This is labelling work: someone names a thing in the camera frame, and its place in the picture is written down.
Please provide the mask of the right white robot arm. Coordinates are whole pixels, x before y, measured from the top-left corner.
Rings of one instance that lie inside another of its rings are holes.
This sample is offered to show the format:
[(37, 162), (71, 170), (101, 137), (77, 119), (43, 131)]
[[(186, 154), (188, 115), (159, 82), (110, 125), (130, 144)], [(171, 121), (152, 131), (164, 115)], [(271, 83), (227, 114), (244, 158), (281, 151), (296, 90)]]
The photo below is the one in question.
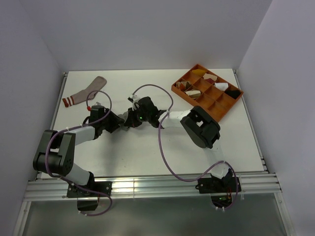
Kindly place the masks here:
[[(209, 173), (214, 178), (213, 186), (217, 191), (225, 191), (230, 186), (228, 177), (233, 174), (231, 165), (210, 154), (215, 142), (220, 139), (221, 128), (203, 108), (195, 106), (190, 110), (172, 112), (170, 109), (159, 110), (148, 96), (140, 99), (135, 96), (128, 100), (132, 102), (132, 107), (120, 115), (124, 120), (124, 127), (137, 128), (147, 122), (156, 128), (161, 157), (166, 168), (175, 178), (184, 182), (193, 182)], [(171, 169), (163, 153), (161, 142), (162, 130), (166, 128), (183, 128), (192, 142), (210, 157), (211, 166), (199, 177), (183, 179)]]

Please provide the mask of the grey sock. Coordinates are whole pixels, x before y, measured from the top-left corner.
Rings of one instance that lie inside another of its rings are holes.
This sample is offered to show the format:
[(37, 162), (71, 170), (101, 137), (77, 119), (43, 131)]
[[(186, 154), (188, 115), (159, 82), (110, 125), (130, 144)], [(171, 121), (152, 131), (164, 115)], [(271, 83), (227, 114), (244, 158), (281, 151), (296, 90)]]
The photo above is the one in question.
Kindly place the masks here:
[(122, 121), (120, 122), (120, 128), (124, 131), (128, 131), (129, 127), (125, 126), (125, 122), (128, 118), (128, 111), (124, 112), (123, 114), (119, 114), (118, 117), (122, 119)]

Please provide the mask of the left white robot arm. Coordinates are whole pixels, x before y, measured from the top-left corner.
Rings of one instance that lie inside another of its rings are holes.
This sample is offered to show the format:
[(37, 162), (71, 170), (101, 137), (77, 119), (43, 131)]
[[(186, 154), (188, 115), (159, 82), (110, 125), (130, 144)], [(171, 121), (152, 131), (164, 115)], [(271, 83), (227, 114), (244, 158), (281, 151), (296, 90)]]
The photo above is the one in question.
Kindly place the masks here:
[(94, 105), (90, 107), (90, 115), (83, 124), (63, 132), (45, 130), (33, 159), (33, 168), (77, 184), (80, 193), (91, 196), (96, 190), (94, 175), (74, 163), (75, 147), (97, 139), (104, 130), (113, 133), (124, 121), (110, 109)]

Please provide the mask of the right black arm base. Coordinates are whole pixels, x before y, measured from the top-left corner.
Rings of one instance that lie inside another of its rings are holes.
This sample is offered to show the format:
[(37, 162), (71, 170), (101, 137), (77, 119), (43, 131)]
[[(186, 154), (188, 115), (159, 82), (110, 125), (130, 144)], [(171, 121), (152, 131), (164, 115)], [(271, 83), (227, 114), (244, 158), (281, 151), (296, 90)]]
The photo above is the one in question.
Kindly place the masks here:
[(232, 194), (242, 190), (239, 178), (231, 175), (222, 179), (214, 176), (201, 178), (197, 181), (195, 189), (199, 194), (219, 194), (211, 197), (214, 206), (219, 208), (229, 207), (233, 202)]

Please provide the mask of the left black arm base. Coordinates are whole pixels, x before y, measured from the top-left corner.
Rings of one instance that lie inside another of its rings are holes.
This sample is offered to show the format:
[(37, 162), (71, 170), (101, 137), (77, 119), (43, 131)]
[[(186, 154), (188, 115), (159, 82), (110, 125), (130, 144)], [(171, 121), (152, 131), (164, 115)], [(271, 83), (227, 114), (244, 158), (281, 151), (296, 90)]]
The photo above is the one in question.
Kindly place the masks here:
[[(77, 209), (80, 214), (89, 217), (100, 216), (107, 213), (112, 207), (111, 190), (111, 181), (97, 181), (88, 186), (69, 184), (66, 197), (77, 199)], [(97, 212), (101, 197), (107, 198), (109, 205), (103, 211)]]

